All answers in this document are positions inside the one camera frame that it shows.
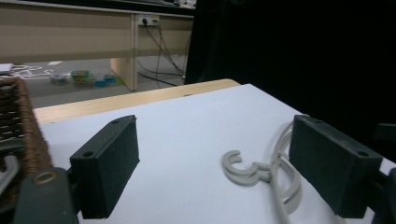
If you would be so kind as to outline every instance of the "electrical cable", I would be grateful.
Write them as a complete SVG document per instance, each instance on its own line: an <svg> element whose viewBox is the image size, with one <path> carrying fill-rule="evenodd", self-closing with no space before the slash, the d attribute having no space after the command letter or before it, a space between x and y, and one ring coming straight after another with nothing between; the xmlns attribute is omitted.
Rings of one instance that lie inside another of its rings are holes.
<svg viewBox="0 0 396 224"><path fill-rule="evenodd" d="M149 77L149 76L146 76L146 75L144 75L142 73L139 73L139 72L137 74L139 74L142 77L146 77L146 78L151 79L151 80L159 81L161 83L164 83L164 84L167 84L167 85L170 85L170 86L177 86L176 84L173 84L173 83L170 83L170 82L167 82L167 81L163 81L163 80L160 80L160 79L155 78L155 77Z"/></svg>
<svg viewBox="0 0 396 224"><path fill-rule="evenodd" d="M151 39L154 41L154 43L157 45L158 48L160 48L160 51L164 54L164 58L170 63L172 64L177 72L180 74L180 69L176 66L176 64L173 62L173 59L171 57L171 55L168 54L168 52L166 52L164 49L162 49L160 43L158 43L158 41L155 39L155 37L152 35L151 31L149 30L149 28L147 27L147 25L145 25L146 31L148 32L148 35L151 37Z"/></svg>
<svg viewBox="0 0 396 224"><path fill-rule="evenodd" d="M191 35L189 36L189 38L187 39L187 44L186 44L186 48L184 50L184 62L183 62L183 67L182 67L182 71L184 76L186 76L186 66L187 66L187 56L189 55L189 45L190 45L190 41L191 41Z"/></svg>
<svg viewBox="0 0 396 224"><path fill-rule="evenodd" d="M289 123L278 137L275 149L271 155L270 165L253 162L249 169L236 169L231 164L242 161L237 156L239 151L236 150L225 153L222 160L224 174L236 184L254 185L259 179L270 183L275 196L276 210L279 213L279 219L282 224L291 223L289 214L298 208L303 197L301 175L289 162L289 156L285 152L290 145L292 124L292 122ZM278 185L279 168L282 168L291 179L287 189L282 189ZM336 218L340 224L346 223L343 218Z"/></svg>
<svg viewBox="0 0 396 224"><path fill-rule="evenodd" d="M145 66L143 66L143 64L141 63L141 62L139 62L139 61L136 61L137 62L137 64L139 64L139 66L143 69L143 70L145 70L145 71L147 71L147 72L150 72L150 73L156 73L155 71L151 71L151 70L149 70L149 69L147 69ZM175 76L175 77L181 77L181 75L179 75L179 74L175 74L175 73L158 73L159 75L166 75L166 76Z"/></svg>
<svg viewBox="0 0 396 224"><path fill-rule="evenodd" d="M163 46L164 46L165 51L166 51L166 55L169 57L170 63L176 68L176 70L177 70L181 75L184 75L184 72L183 72L183 71L175 64L175 62L173 61L172 56L171 56L171 54L170 54L170 52L169 52L169 49L168 49L168 47L166 46L165 41L163 40L163 30L162 30L162 28L161 28L161 23L160 23L160 22L159 22L157 28L158 28L158 32L160 33L161 41L163 42Z"/></svg>

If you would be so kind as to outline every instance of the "wooden desk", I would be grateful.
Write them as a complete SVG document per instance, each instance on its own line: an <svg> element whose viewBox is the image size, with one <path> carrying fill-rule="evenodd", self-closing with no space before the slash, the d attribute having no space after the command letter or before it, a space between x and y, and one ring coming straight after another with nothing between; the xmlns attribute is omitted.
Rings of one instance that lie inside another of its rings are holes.
<svg viewBox="0 0 396 224"><path fill-rule="evenodd" d="M142 91L120 96L106 97L96 100L76 102L65 105L54 105L34 110L35 117L40 124L73 119L91 114L122 109L134 105L144 105L157 101L173 99L208 91L217 91L234 86L239 83L230 79L221 79L203 83L196 83L155 91Z"/></svg>

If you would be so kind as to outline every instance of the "screw hole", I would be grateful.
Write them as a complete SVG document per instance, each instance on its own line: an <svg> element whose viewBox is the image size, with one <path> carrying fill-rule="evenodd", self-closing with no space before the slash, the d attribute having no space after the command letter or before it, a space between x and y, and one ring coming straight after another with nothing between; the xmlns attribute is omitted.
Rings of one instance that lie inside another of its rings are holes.
<svg viewBox="0 0 396 224"><path fill-rule="evenodd" d="M93 155L93 152L86 152L84 154L82 154L83 157L90 157Z"/></svg>
<svg viewBox="0 0 396 224"><path fill-rule="evenodd" d="M363 152L363 151L358 151L358 154L359 154L360 156L364 156L364 157L369 156L369 154L367 154L367 152Z"/></svg>
<svg viewBox="0 0 396 224"><path fill-rule="evenodd" d="M51 180L55 179L55 177L56 177L55 172L46 172L36 176L34 181L37 185L41 185L50 182Z"/></svg>

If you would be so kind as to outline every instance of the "brown wicker basket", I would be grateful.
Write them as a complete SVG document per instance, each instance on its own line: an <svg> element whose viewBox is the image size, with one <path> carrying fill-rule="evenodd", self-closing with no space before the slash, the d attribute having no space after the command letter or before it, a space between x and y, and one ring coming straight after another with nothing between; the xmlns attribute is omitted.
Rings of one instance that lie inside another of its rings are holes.
<svg viewBox="0 0 396 224"><path fill-rule="evenodd" d="M18 77L0 77L0 141L9 138L21 138L25 150L14 153L20 170L0 195L0 208L17 201L26 176L52 167L49 147L35 120L25 82ZM0 152L2 172L6 169L5 156Z"/></svg>

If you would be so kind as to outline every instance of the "floor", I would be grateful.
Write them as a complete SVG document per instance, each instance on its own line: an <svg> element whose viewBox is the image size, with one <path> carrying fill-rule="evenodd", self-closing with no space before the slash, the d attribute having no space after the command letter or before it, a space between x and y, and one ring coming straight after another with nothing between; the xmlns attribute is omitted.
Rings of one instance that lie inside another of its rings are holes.
<svg viewBox="0 0 396 224"><path fill-rule="evenodd" d="M20 70L13 70L13 74L23 77L33 108L39 108L183 85L182 71L185 71L187 58L175 55L172 56L172 60L179 72L163 57L160 60L158 56L139 57L137 59L136 91L128 90L120 80L107 82L104 87L97 87L94 84L76 84L70 76L72 71L77 70L87 70L91 74L99 76L114 76L109 59L24 63L17 66L16 68L20 68ZM156 75L154 71L157 70L157 64L160 74ZM51 82L54 79L50 77L55 74L65 75L66 82L63 84Z"/></svg>

